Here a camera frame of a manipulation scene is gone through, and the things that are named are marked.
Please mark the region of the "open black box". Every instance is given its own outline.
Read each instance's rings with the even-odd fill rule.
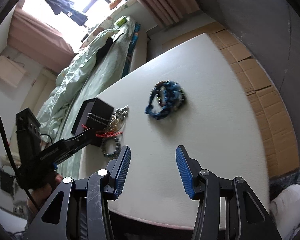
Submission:
[[[78,135],[84,131],[82,124],[87,128],[93,128],[102,132],[108,125],[114,108],[99,98],[85,100],[80,107],[79,113],[74,121],[71,133]],[[102,138],[96,137],[91,143],[100,147]]]

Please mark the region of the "table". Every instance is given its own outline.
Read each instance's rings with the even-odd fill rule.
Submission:
[[[166,119],[144,113],[154,85],[173,80],[187,103]],[[201,34],[133,71],[98,96],[114,108],[129,106],[121,145],[131,148],[131,162],[122,195],[109,209],[154,225],[193,229],[199,201],[186,195],[175,160],[184,145],[218,177],[245,178],[268,209],[266,158],[259,128],[245,93],[208,35]],[[108,159],[87,146],[79,178],[86,178]],[[220,228],[225,228],[225,200]]]

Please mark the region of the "metal screw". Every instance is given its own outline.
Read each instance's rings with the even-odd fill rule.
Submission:
[[[209,171],[208,170],[206,170],[206,169],[202,169],[201,171],[200,171],[200,174],[201,175],[203,175],[203,176],[207,176],[207,175],[209,175]]]
[[[65,177],[64,179],[63,179],[63,183],[65,183],[65,184],[68,184],[68,183],[70,183],[72,181],[72,178],[71,177]]]
[[[235,181],[238,182],[238,183],[243,183],[244,182],[244,178],[242,178],[242,177],[236,177]]]
[[[107,175],[108,171],[106,169],[101,169],[98,171],[98,175],[99,176],[104,176],[104,175]]]

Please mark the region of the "red string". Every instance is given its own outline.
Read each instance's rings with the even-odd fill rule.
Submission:
[[[84,129],[88,129],[88,127],[86,127],[84,124],[81,125]],[[106,133],[103,133],[103,134],[98,134],[96,133],[96,137],[101,137],[101,138],[108,138],[108,137],[113,137],[113,136],[116,136],[118,134],[121,134],[122,132],[106,132]]]

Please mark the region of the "blue bracelet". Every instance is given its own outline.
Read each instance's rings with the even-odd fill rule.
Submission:
[[[162,108],[157,113],[152,111],[152,102],[155,96],[157,96],[158,103]],[[170,80],[161,81],[151,90],[149,104],[146,107],[145,113],[154,119],[160,120],[167,117],[172,111],[178,110],[185,103],[185,100],[183,90],[178,83]]]

